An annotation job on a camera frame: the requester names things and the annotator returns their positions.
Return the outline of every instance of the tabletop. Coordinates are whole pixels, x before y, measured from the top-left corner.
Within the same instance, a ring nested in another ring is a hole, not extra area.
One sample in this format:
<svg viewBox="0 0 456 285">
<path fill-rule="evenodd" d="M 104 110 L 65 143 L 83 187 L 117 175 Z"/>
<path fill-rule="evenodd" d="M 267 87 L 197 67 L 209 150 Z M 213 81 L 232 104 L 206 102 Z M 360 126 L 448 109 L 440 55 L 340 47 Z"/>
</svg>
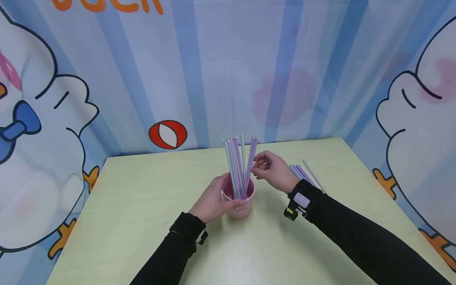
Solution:
<svg viewBox="0 0 456 285">
<path fill-rule="evenodd" d="M 456 284 L 342 138 L 258 145 L 257 152 L 263 150 L 288 164 L 305 159 L 329 196 L 397 235 Z M 129 284 L 180 212 L 227 171 L 224 148 L 108 158 L 47 284 Z M 283 216 L 285 194 L 265 181 L 255 185 L 251 215 L 209 224 L 181 284 L 374 284 L 314 225 Z"/>
</svg>

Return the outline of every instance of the orange foot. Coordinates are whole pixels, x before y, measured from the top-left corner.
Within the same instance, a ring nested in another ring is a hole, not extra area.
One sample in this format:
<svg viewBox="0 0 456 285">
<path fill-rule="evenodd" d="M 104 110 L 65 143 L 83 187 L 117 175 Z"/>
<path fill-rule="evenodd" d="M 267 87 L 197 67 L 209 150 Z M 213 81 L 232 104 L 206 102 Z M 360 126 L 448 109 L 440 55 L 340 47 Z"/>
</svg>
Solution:
<svg viewBox="0 0 456 285">
<path fill-rule="evenodd" d="M 437 251 L 437 253 L 443 258 L 443 260 L 448 264 L 451 269 L 456 272 L 456 260 L 449 255 L 443 249 L 449 245 L 452 245 L 446 238 L 442 237 L 438 233 L 430 236 L 424 230 L 419 229 L 420 233 L 424 235 L 427 241 L 432 245 L 432 247 Z"/>
<path fill-rule="evenodd" d="M 53 259 L 57 252 L 63 249 L 65 244 L 67 243 L 68 238 L 70 237 L 70 233 L 74 228 L 74 225 L 76 224 L 76 218 L 71 220 L 70 224 L 67 225 L 66 223 L 63 223 L 58 229 L 58 233 L 60 234 L 59 239 L 51 246 L 51 249 L 47 253 L 47 256 L 49 259 Z"/>
<path fill-rule="evenodd" d="M 88 183 L 88 192 L 89 193 L 92 192 L 92 188 L 98 179 L 99 173 L 100 173 L 99 166 L 95 166 L 94 168 L 92 168 L 92 170 L 90 171 L 89 174 L 87 174 L 87 173 L 85 173 L 85 171 L 83 171 L 84 180 L 87 181 L 87 183 Z"/>
<path fill-rule="evenodd" d="M 393 187 L 396 185 L 396 180 L 393 176 L 390 176 L 388 179 L 383 176 L 383 174 L 377 168 L 372 170 L 375 179 L 380 183 L 380 185 L 385 189 L 388 195 L 391 196 L 393 200 L 396 200 L 396 193 L 393 191 Z"/>
</svg>

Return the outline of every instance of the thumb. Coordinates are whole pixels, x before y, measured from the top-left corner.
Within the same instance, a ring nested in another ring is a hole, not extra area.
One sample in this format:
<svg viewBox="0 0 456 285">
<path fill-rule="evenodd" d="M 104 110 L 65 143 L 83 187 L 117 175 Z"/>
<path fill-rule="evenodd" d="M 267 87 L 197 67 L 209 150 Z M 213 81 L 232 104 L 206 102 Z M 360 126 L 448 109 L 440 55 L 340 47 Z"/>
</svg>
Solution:
<svg viewBox="0 0 456 285">
<path fill-rule="evenodd" d="M 241 199 L 235 199 L 235 200 L 230 200 L 223 202 L 223 209 L 225 212 L 228 212 L 229 210 L 233 210 L 238 207 L 245 206 L 245 201 Z"/>
<path fill-rule="evenodd" d="M 252 168 L 252 173 L 258 178 L 258 179 L 265 179 L 266 178 L 266 172 L 267 170 L 263 170 L 260 168 Z"/>
</svg>

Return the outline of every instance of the wall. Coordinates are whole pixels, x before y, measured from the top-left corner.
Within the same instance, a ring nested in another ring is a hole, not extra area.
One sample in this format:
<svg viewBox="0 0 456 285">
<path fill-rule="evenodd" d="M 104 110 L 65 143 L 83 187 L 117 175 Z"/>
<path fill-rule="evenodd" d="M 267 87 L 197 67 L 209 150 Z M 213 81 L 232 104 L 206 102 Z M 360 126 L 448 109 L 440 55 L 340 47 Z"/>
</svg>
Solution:
<svg viewBox="0 0 456 285">
<path fill-rule="evenodd" d="M 108 156 L 342 136 L 456 270 L 451 0 L 0 0 L 0 283 Z"/>
</svg>

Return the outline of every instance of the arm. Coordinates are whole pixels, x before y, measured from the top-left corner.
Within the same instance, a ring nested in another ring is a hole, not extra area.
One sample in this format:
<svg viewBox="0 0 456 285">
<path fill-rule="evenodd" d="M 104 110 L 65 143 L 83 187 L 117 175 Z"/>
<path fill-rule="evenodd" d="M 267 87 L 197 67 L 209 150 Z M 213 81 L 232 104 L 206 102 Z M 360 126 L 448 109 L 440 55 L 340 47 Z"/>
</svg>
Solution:
<svg viewBox="0 0 456 285">
<path fill-rule="evenodd" d="M 200 219 L 194 218 L 200 224 L 193 225 L 191 230 L 201 232 L 206 225 Z M 190 242 L 186 242 L 179 234 L 169 232 L 130 285 L 179 284 L 188 259 L 196 252 L 196 239 L 197 236 L 193 242 L 191 238 Z"/>
<path fill-rule="evenodd" d="M 307 216 L 377 284 L 449 284 L 394 234 L 300 181 L 293 192 L 314 202 Z"/>
<path fill-rule="evenodd" d="M 245 201 L 239 199 L 223 201 L 220 189 L 225 179 L 230 179 L 229 173 L 215 177 L 190 211 L 179 216 L 171 226 L 170 233 L 130 285 L 179 284 L 188 259 L 196 252 L 196 244 L 206 224 L 245 205 Z"/>
</svg>

